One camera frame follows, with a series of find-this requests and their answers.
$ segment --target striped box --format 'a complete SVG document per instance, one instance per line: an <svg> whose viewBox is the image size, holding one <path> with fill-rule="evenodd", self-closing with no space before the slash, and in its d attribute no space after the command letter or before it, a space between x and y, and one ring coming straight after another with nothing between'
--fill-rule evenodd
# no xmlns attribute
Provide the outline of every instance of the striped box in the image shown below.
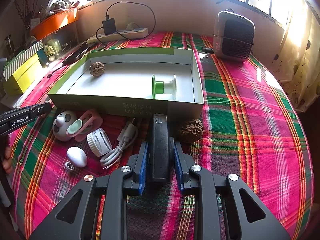
<svg viewBox="0 0 320 240"><path fill-rule="evenodd" d="M36 54L42 48L43 48L42 41L38 41L36 44L31 46L29 49L27 49L23 54L21 54L20 57L15 59L14 62L12 62L9 66L7 66L4 69L3 75L5 80L7 81L23 63L25 63L29 58L31 58L34 54Z"/></svg>

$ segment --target metal grille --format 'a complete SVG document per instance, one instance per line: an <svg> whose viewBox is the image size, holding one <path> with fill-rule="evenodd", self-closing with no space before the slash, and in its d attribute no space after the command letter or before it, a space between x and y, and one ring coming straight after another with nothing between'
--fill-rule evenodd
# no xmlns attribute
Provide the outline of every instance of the metal grille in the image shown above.
<svg viewBox="0 0 320 240"><path fill-rule="evenodd" d="M224 37L228 38L223 39L222 52L224 55L243 59L250 56L252 45L246 43L253 43L253 26L235 20L227 20Z"/></svg>

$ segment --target white egg-shaped object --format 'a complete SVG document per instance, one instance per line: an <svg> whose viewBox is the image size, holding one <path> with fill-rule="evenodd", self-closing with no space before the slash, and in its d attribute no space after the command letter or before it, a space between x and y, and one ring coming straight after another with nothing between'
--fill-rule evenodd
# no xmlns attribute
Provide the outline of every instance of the white egg-shaped object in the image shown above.
<svg viewBox="0 0 320 240"><path fill-rule="evenodd" d="M78 147L69 148L67 151L67 156L69 161L76 167L83 168L87 165L87 155Z"/></svg>

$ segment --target plaid bed sheet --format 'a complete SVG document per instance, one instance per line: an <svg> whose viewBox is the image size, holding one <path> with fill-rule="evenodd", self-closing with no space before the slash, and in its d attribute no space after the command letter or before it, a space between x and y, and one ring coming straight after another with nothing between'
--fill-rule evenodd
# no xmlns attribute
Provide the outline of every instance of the plaid bed sheet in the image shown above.
<svg viewBox="0 0 320 240"><path fill-rule="evenodd" d="M98 49L173 47L193 49L202 78L204 107L203 138L183 145L185 153L211 172L226 176L237 173L282 223L292 239L306 228L313 202L313 172L308 143L289 100L268 81L268 72L254 57L244 63L221 60L201 53L212 47L212 38L186 33L157 32L139 41L112 41ZM39 103L68 70L43 78L22 106ZM61 109L53 108L44 119L10 136L15 205L12 215L28 239L44 217L85 175L110 174L138 153L145 139L148 120L140 125L138 139L110 170L102 170L86 141L60 142L52 134L52 123ZM127 118L104 115L102 128L116 145ZM64 168L71 146L82 148L88 165L74 172ZM182 196L172 171L171 183L141 197L129 197L129 239L192 239L194 196ZM96 239L99 239L101 214Z"/></svg>

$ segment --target finger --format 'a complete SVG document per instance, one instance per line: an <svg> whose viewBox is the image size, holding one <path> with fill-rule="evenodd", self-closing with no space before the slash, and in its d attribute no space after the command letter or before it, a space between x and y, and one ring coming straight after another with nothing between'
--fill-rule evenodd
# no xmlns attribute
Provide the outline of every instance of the finger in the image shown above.
<svg viewBox="0 0 320 240"><path fill-rule="evenodd" d="M6 159L10 159L11 157L11 147L6 147L5 150L4 150L4 157Z"/></svg>
<svg viewBox="0 0 320 240"><path fill-rule="evenodd" d="M7 135L7 136L5 137L5 143L6 143L7 146L9 146L9 144L10 144L9 135Z"/></svg>
<svg viewBox="0 0 320 240"><path fill-rule="evenodd" d="M5 170L9 169L12 166L12 160L11 159L4 160L2 162L2 166Z"/></svg>
<svg viewBox="0 0 320 240"><path fill-rule="evenodd" d="M5 170L5 172L6 172L7 174L9 174L9 173L13 172L13 167L11 166L11 167L10 167L10 168L8 168L7 170Z"/></svg>

